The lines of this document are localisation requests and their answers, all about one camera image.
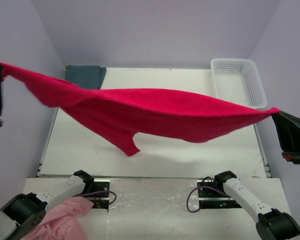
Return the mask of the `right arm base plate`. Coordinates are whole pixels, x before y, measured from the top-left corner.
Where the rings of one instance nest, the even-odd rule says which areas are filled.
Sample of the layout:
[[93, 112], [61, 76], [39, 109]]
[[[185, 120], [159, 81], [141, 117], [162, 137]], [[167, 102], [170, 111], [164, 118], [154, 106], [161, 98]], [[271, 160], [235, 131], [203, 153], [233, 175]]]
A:
[[233, 199], [226, 197], [212, 189], [219, 190], [212, 179], [205, 179], [197, 182], [200, 187], [197, 190], [199, 205], [202, 210], [205, 209], [240, 209], [241, 206]]

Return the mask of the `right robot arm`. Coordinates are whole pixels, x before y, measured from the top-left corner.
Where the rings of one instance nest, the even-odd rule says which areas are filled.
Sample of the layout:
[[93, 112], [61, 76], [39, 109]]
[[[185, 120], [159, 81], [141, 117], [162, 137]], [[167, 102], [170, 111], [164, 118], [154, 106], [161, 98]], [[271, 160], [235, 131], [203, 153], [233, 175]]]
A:
[[[282, 157], [300, 165], [300, 118], [280, 112], [272, 115]], [[296, 240], [300, 226], [286, 212], [264, 203], [249, 191], [232, 171], [214, 176], [214, 184], [222, 194], [233, 198], [254, 220], [256, 231], [262, 240]]]

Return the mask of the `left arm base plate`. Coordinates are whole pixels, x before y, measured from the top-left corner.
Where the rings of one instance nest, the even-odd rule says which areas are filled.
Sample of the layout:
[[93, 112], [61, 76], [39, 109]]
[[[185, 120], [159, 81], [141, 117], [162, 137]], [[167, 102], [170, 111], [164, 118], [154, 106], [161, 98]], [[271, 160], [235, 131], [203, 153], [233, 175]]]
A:
[[110, 203], [110, 180], [109, 179], [95, 179], [88, 187], [83, 190], [83, 194], [91, 194], [96, 192], [94, 195], [86, 196], [90, 202], [93, 203], [93, 209], [109, 209]]

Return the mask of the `red t shirt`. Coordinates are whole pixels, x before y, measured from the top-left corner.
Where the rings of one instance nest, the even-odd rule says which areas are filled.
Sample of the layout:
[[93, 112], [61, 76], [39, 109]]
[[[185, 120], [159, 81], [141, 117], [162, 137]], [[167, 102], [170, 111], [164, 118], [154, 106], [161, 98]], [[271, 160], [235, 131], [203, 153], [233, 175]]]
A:
[[3, 63], [0, 79], [7, 76], [24, 83], [43, 105], [62, 109], [129, 157], [139, 152], [133, 140], [137, 133], [205, 143], [280, 112], [174, 89], [84, 89]]

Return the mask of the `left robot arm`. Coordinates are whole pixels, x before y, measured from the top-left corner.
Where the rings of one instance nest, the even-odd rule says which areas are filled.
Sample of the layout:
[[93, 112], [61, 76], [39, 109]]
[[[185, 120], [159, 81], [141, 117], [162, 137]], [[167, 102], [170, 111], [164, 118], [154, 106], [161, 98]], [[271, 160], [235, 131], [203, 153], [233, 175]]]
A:
[[0, 240], [20, 240], [41, 223], [52, 208], [85, 194], [94, 178], [76, 171], [62, 183], [39, 193], [18, 194], [0, 209]]

